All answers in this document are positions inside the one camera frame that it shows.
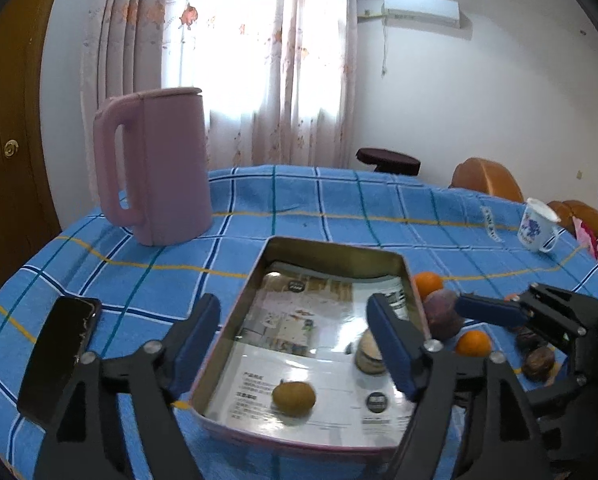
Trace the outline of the small oval orange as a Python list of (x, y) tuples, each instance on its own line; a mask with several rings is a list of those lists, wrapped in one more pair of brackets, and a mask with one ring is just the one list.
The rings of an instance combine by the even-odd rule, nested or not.
[(454, 352), (470, 358), (487, 358), (492, 352), (490, 337), (481, 330), (468, 330), (456, 341)]

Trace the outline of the dark passion fruit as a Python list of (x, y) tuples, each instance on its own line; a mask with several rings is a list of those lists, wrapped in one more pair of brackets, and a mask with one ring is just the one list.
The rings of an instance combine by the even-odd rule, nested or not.
[(521, 371), (531, 382), (546, 382), (555, 362), (555, 353), (551, 348), (538, 347), (526, 353)]
[(547, 342), (533, 330), (521, 327), (515, 336), (515, 346), (521, 354), (527, 354), (538, 348), (546, 347)]

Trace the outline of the dark purple mangosteen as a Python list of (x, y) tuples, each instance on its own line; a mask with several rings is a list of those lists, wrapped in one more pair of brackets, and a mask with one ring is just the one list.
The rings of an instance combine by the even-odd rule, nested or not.
[(426, 297), (423, 302), (431, 337), (446, 341), (456, 336), (463, 328), (465, 318), (456, 310), (458, 295), (451, 289), (439, 289)]

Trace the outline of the yellow-green longan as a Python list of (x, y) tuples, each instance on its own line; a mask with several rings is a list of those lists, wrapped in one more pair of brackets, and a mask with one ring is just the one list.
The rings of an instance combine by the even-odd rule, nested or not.
[(313, 409), (316, 393), (307, 382), (281, 382), (272, 391), (272, 401), (282, 414), (302, 417)]

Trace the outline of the blue plaid tablecloth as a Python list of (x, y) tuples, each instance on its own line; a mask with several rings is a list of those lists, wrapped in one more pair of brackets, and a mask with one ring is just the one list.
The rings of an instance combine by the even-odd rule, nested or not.
[(524, 249), (520, 204), (414, 178), (294, 166), (214, 171), (210, 229), (182, 245), (145, 247), (92, 211), (17, 268), (0, 289), (0, 465), (34, 474), (43, 431), (16, 400), (41, 327), (60, 296), (103, 309), (90, 346), (125, 356), (157, 339), (210, 292), (233, 306), (274, 235), (379, 247), (413, 273), (439, 274), (458, 292), (503, 298), (532, 283), (598, 297), (598, 262), (563, 235), (554, 250)]

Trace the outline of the white enamel mug blue flowers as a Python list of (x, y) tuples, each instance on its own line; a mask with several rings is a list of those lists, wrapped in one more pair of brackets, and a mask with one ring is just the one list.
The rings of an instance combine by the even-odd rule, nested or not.
[(531, 252), (551, 252), (560, 237), (560, 218), (541, 200), (529, 197), (522, 214), (517, 237)]

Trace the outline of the pink red floral cloth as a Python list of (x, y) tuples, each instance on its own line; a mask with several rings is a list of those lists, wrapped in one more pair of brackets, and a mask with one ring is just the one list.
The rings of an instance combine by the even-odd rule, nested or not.
[(593, 230), (578, 217), (573, 217), (572, 222), (574, 227), (574, 237), (579, 245), (584, 247), (598, 263), (598, 237)]

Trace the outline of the black smartphone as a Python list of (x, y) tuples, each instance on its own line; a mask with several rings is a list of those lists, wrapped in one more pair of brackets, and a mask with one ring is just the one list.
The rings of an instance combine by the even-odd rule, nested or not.
[(60, 396), (100, 319), (96, 298), (59, 296), (37, 336), (20, 385), (17, 409), (43, 429), (49, 427)]

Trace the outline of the orange leather sofa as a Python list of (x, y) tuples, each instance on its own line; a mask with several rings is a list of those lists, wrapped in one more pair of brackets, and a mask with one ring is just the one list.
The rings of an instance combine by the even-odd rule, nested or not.
[(572, 236), (576, 235), (574, 220), (581, 220), (598, 239), (598, 210), (580, 200), (552, 200), (548, 206), (556, 212), (560, 219), (559, 225)]

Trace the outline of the printed paper leaflet in tin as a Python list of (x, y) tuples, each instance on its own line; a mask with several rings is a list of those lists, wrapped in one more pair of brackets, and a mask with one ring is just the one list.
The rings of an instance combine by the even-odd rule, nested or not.
[[(365, 452), (394, 448), (414, 405), (387, 370), (367, 375), (354, 362), (365, 330), (366, 302), (383, 294), (405, 318), (401, 278), (343, 278), (275, 262), (265, 270), (203, 416), (242, 436), (303, 448)], [(307, 382), (309, 414), (282, 414), (272, 401), (281, 382)]]

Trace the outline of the pink metal tin box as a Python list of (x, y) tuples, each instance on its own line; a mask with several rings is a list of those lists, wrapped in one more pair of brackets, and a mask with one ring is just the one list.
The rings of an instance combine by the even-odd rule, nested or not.
[(426, 333), (396, 252), (273, 236), (224, 320), (192, 389), (214, 437), (294, 453), (383, 456), (414, 411), (384, 367), (366, 304), (384, 296)]

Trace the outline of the pink electric kettle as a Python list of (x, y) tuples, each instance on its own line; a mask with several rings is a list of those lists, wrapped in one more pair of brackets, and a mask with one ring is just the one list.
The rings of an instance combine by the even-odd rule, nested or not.
[(114, 96), (96, 112), (93, 148), (104, 216), (145, 246), (211, 226), (203, 96), (194, 87)]

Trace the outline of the brass door knob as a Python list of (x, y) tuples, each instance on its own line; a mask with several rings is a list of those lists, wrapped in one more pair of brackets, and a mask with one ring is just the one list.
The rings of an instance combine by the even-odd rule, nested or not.
[(14, 155), (17, 154), (18, 149), (19, 144), (15, 139), (8, 140), (8, 142), (6, 142), (3, 147), (4, 156), (6, 158), (12, 158)]

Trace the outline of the white air conditioner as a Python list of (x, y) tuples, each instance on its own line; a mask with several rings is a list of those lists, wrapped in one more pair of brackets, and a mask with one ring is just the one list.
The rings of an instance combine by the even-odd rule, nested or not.
[(460, 27), (459, 4), (454, 0), (384, 0), (387, 18)]

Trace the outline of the sheer floral curtain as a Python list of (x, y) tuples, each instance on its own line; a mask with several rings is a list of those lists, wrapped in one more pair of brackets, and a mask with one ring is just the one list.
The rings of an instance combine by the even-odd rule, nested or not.
[(197, 87), (211, 169), (342, 167), (357, 0), (91, 0), (83, 124), (112, 96)]

